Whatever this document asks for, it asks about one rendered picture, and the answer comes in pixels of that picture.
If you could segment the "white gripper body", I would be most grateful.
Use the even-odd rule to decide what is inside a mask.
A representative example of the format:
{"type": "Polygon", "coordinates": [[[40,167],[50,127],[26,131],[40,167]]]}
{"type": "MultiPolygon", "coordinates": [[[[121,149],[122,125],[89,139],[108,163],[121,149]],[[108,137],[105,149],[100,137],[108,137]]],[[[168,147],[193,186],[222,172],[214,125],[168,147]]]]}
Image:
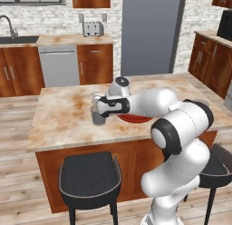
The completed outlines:
{"type": "Polygon", "coordinates": [[[93,105],[96,105],[97,102],[100,100],[100,98],[102,97],[102,95],[100,93],[95,93],[93,96],[92,96],[92,104],[93,105]]]}

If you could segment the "grey glass of water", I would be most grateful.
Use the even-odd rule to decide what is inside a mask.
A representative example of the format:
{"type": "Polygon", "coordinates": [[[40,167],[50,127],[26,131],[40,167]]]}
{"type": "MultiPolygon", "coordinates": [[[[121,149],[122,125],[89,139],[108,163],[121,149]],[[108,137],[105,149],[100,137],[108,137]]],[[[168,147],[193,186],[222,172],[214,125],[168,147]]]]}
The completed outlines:
{"type": "Polygon", "coordinates": [[[92,122],[94,125],[104,125],[106,122],[106,119],[102,117],[100,114],[97,112],[97,108],[95,105],[91,107],[91,113],[92,113],[92,122]]]}

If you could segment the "red ice bowl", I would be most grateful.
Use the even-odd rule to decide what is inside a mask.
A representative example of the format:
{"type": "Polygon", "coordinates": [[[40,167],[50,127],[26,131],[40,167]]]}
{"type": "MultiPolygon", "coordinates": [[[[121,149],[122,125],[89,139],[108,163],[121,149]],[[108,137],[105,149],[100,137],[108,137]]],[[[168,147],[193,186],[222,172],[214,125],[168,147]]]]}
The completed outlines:
{"type": "Polygon", "coordinates": [[[133,114],[119,114],[118,117],[121,120],[130,123],[144,123],[151,120],[150,117],[133,115],[133,114]]]}

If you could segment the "wooden base cupboard with drawer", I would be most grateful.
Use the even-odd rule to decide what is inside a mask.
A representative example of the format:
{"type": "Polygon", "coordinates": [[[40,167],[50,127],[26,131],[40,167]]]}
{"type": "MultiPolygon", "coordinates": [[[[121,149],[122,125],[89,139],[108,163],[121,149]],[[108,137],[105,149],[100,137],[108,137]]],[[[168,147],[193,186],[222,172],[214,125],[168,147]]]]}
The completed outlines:
{"type": "Polygon", "coordinates": [[[80,85],[110,83],[113,78],[113,44],[77,46],[80,85]]]}

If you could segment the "silver dishwasher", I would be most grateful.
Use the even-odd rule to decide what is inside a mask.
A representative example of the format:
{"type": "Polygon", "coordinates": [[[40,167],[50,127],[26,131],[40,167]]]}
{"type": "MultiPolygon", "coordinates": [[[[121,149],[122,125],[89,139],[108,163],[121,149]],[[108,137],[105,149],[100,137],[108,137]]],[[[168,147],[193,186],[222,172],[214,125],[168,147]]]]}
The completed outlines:
{"type": "Polygon", "coordinates": [[[75,45],[39,46],[38,51],[46,87],[80,84],[75,45]]]}

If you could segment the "wooden island cabinet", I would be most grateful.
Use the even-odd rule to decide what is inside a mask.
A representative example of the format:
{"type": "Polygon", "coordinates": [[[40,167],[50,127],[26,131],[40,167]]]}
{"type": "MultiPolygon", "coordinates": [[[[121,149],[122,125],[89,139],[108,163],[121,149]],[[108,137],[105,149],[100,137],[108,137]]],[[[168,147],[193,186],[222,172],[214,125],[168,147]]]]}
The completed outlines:
{"type": "Polygon", "coordinates": [[[118,159],[122,184],[117,202],[145,198],[140,178],[144,172],[159,166],[164,160],[162,150],[151,139],[37,152],[36,158],[52,213],[68,210],[58,190],[58,173],[64,158],[94,152],[110,152],[118,159]]]}

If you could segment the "silver toaster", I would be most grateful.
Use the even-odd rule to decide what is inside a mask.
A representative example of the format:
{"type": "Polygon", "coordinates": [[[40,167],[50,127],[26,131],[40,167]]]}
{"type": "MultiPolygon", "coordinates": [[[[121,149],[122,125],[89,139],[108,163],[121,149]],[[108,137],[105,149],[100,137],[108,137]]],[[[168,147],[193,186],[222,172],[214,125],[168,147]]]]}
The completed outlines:
{"type": "Polygon", "coordinates": [[[82,23],[83,36],[104,36],[104,27],[100,21],[83,22],[82,23]]]}

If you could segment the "wooden base cupboards under sink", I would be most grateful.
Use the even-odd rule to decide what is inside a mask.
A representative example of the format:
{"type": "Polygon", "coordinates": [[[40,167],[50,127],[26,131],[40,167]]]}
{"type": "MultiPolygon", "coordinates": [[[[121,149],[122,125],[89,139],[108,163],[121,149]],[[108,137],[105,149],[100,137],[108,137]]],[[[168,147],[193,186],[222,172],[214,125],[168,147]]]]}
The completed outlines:
{"type": "Polygon", "coordinates": [[[0,97],[37,95],[44,87],[37,47],[0,48],[0,97]]]}

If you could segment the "black bar stool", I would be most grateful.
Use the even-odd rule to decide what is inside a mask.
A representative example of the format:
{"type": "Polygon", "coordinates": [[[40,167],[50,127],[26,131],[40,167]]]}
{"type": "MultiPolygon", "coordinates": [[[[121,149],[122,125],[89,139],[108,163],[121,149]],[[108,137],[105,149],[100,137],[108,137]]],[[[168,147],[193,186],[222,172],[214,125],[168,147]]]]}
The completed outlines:
{"type": "Polygon", "coordinates": [[[110,152],[65,157],[59,169],[58,188],[69,209],[70,225],[75,225],[76,210],[94,210],[106,205],[110,206],[113,225],[118,225],[121,182],[121,167],[110,152]]]}
{"type": "Polygon", "coordinates": [[[204,225],[208,225],[217,188],[232,182],[232,153],[218,143],[210,149],[210,158],[205,169],[199,174],[199,188],[210,189],[204,225]]]}

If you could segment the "tall grey fridge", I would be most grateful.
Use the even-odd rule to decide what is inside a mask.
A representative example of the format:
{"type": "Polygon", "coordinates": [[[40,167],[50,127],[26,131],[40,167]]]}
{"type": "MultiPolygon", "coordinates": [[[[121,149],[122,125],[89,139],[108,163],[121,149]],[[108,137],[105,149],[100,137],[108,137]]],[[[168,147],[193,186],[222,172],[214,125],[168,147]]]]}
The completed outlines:
{"type": "Polygon", "coordinates": [[[121,74],[172,73],[186,0],[122,0],[121,74]]]}

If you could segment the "dark sink basin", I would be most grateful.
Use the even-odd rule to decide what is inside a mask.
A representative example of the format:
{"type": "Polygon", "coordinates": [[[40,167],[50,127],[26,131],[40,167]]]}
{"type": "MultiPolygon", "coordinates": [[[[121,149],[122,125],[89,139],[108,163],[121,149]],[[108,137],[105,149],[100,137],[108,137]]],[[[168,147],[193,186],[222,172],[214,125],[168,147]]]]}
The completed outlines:
{"type": "Polygon", "coordinates": [[[0,37],[0,44],[35,44],[38,40],[37,35],[33,36],[17,36],[12,37],[0,37]]]}

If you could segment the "silver tap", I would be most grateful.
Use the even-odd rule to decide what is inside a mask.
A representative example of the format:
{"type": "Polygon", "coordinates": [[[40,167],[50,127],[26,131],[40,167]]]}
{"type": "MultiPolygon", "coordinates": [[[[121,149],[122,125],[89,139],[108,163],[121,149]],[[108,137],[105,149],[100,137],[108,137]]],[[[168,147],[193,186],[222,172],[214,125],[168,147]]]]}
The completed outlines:
{"type": "Polygon", "coordinates": [[[11,20],[6,15],[0,15],[0,19],[2,19],[2,18],[5,18],[7,20],[8,24],[9,24],[11,38],[15,39],[18,36],[18,33],[17,33],[16,29],[13,29],[11,20]]]}

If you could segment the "long wooden base cupboard run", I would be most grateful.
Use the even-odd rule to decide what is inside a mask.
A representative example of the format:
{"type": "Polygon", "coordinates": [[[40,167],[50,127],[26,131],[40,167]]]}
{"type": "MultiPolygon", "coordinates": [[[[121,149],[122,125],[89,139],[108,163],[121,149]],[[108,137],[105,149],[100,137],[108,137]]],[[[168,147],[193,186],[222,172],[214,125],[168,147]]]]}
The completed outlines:
{"type": "Polygon", "coordinates": [[[188,71],[222,99],[232,81],[232,45],[196,33],[188,71]]]}

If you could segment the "black microwave oven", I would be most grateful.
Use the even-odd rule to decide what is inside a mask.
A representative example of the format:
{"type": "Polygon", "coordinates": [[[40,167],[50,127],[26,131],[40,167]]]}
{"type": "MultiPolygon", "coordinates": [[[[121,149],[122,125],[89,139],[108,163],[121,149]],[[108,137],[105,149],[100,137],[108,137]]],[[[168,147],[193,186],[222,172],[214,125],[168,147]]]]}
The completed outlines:
{"type": "Polygon", "coordinates": [[[223,11],[217,36],[232,42],[232,10],[223,11]]]}

